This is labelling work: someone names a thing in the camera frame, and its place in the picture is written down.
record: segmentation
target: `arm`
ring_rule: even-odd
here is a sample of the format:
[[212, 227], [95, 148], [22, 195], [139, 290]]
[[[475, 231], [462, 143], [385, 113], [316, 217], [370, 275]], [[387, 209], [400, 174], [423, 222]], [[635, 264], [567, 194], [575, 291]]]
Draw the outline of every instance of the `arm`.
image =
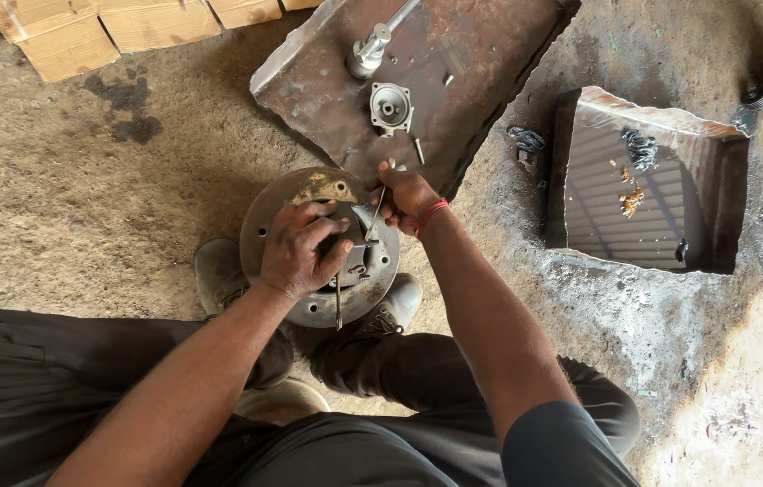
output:
[[[391, 198], [381, 209], [391, 226], [414, 234], [427, 208], [441, 198], [418, 174], [379, 165]], [[529, 409], [566, 400], [579, 404], [547, 337], [466, 235], [449, 208], [420, 230], [445, 300], [448, 324], [484, 394], [499, 449], [510, 426]]]
[[343, 266], [350, 241], [324, 259], [315, 251], [323, 238], [348, 227], [325, 217], [335, 212], [335, 202], [279, 212], [258, 282], [139, 382], [47, 485], [182, 484], [231, 416], [279, 322]]

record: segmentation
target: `red thread bracelet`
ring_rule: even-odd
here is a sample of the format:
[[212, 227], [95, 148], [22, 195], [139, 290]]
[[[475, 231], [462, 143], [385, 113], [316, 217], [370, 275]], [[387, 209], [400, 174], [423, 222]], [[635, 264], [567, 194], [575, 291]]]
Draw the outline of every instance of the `red thread bracelet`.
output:
[[427, 225], [427, 220], [430, 218], [430, 215], [435, 213], [436, 210], [438, 210], [440, 208], [444, 208], [444, 207], [450, 208], [451, 205], [447, 204], [447, 200], [446, 199], [441, 198], [441, 201], [439, 203], [436, 203], [435, 205], [430, 206], [429, 208], [427, 208], [426, 211], [424, 211], [424, 216], [422, 218], [420, 218], [420, 224], [418, 225], [417, 230], [414, 231], [415, 238], [418, 238], [418, 239], [420, 238], [419, 237], [420, 231], [423, 230], [423, 228]]

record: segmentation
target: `right hand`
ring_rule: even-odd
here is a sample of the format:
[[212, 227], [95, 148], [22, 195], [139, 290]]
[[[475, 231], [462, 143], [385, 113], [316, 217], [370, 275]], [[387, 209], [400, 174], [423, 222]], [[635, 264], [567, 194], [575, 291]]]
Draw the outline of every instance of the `right hand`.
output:
[[[441, 197], [416, 171], [394, 171], [386, 161], [379, 164], [378, 171], [379, 180], [387, 186], [379, 214], [387, 226], [399, 228], [403, 233], [413, 236], [420, 218], [430, 206], [439, 203]], [[376, 189], [370, 196], [369, 203], [379, 205], [381, 192], [381, 188]]]

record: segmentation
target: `hand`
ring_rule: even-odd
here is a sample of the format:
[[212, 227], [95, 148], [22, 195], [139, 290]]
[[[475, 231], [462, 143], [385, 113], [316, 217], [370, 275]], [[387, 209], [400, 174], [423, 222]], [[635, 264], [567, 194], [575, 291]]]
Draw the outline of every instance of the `hand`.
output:
[[[439, 203], [441, 197], [416, 171], [394, 171], [385, 161], [379, 164], [378, 171], [381, 183], [387, 186], [379, 214], [387, 226], [399, 227], [403, 233], [413, 236], [420, 218], [430, 206]], [[378, 188], [372, 193], [371, 205], [379, 204], [381, 192]]]
[[273, 218], [261, 258], [258, 282], [297, 301], [331, 281], [349, 256], [354, 243], [342, 240], [334, 244], [324, 259], [316, 251], [318, 243], [349, 227], [348, 218], [334, 221], [336, 202], [322, 205], [307, 201], [288, 205]]

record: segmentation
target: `black shoe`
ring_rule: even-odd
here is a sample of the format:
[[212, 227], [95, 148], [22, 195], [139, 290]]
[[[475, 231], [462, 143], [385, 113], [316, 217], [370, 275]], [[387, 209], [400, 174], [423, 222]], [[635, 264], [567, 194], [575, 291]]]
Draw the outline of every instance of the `black shoe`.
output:
[[383, 335], [401, 335], [406, 326], [409, 326], [414, 313], [417, 312], [423, 295], [424, 290], [414, 276], [405, 273], [397, 274], [387, 294], [376, 304], [376, 307], [344, 328], [349, 328], [351, 333], [377, 332]]
[[198, 297], [209, 316], [219, 315], [249, 289], [240, 267], [240, 246], [231, 238], [215, 236], [195, 250]]
[[386, 335], [401, 335], [418, 310], [423, 297], [420, 283], [411, 274], [397, 274], [387, 294], [366, 315], [334, 332], [313, 353], [310, 372], [322, 381], [322, 369], [334, 357], [342, 358], [349, 344], [363, 340], [381, 340]]

